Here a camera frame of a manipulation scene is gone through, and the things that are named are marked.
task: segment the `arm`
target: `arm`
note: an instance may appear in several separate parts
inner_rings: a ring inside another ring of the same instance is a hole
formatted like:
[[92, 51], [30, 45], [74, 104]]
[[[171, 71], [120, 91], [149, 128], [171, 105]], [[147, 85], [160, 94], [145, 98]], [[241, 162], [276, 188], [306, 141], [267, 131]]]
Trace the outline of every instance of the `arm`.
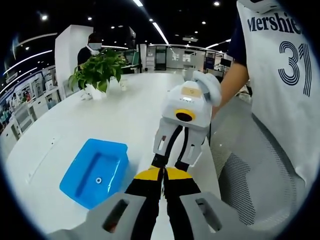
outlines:
[[234, 62], [221, 82], [222, 100], [220, 106], [213, 108], [213, 117], [220, 110], [220, 108], [227, 104], [229, 100], [240, 91], [240, 89], [247, 83], [248, 80], [249, 75], [247, 67], [240, 63]]
[[212, 109], [213, 118], [219, 109], [228, 103], [249, 80], [246, 43], [239, 16], [237, 16], [235, 31], [227, 54], [233, 57], [235, 61], [221, 82], [222, 100], [220, 106]]

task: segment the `white jersey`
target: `white jersey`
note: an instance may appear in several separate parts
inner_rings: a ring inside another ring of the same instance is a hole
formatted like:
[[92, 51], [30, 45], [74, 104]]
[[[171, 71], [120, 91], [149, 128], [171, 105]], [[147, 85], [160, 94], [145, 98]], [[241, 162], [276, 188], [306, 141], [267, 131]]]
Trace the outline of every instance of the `white jersey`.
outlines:
[[269, 129], [309, 189], [320, 162], [320, 71], [312, 47], [283, 10], [237, 2], [252, 86], [252, 113]]

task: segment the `blue plastic tray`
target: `blue plastic tray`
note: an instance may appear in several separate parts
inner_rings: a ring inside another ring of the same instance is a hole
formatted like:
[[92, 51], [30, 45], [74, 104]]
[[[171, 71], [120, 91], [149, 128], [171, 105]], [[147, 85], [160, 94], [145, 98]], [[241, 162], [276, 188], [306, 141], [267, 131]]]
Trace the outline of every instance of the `blue plastic tray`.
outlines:
[[60, 190], [87, 209], [118, 192], [128, 166], [127, 145], [89, 139], [79, 151]]

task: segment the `drain hole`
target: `drain hole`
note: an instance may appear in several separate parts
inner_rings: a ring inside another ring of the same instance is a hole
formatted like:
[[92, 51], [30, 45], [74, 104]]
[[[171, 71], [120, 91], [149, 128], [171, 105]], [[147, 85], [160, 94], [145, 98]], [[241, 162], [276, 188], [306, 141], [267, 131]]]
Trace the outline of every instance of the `drain hole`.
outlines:
[[102, 183], [102, 178], [101, 178], [101, 177], [97, 177], [96, 180], [95, 180], [95, 182], [96, 182], [97, 184]]

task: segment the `display screen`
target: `display screen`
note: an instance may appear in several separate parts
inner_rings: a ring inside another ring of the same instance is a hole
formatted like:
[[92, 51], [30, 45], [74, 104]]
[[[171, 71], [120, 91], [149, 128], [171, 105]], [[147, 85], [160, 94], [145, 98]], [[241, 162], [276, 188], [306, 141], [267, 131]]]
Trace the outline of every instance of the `display screen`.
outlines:
[[226, 67], [231, 67], [231, 61], [224, 58], [221, 58], [220, 64]]

